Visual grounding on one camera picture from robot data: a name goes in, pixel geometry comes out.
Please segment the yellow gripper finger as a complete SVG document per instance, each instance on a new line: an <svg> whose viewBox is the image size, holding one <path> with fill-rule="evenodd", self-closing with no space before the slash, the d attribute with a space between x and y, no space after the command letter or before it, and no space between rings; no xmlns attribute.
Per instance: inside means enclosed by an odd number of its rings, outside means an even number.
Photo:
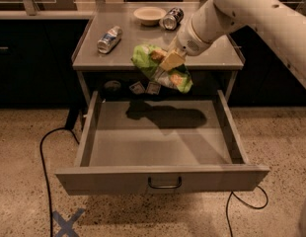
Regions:
<svg viewBox="0 0 306 237"><path fill-rule="evenodd" d="M165 71L170 71L183 65L186 61L186 55L176 49L168 52L160 63L160 67Z"/></svg>
<svg viewBox="0 0 306 237"><path fill-rule="evenodd" d="M154 61L161 62L167 55L163 49L154 49L151 51L150 56Z"/></svg>

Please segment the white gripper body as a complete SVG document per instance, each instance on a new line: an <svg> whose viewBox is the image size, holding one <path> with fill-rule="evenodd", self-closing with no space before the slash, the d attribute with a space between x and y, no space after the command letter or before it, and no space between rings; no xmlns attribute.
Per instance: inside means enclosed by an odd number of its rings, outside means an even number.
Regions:
<svg viewBox="0 0 306 237"><path fill-rule="evenodd" d="M167 50L175 50L181 56L198 56L212 45L206 31L207 20L202 16L191 16L180 26Z"/></svg>

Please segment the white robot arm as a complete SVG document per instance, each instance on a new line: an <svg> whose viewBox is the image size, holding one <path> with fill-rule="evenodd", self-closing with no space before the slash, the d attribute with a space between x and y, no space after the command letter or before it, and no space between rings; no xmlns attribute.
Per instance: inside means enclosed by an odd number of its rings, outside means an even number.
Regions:
<svg viewBox="0 0 306 237"><path fill-rule="evenodd" d="M255 31L306 89L306 16L278 0L207 0L180 27L160 67L179 67L242 26Z"/></svg>

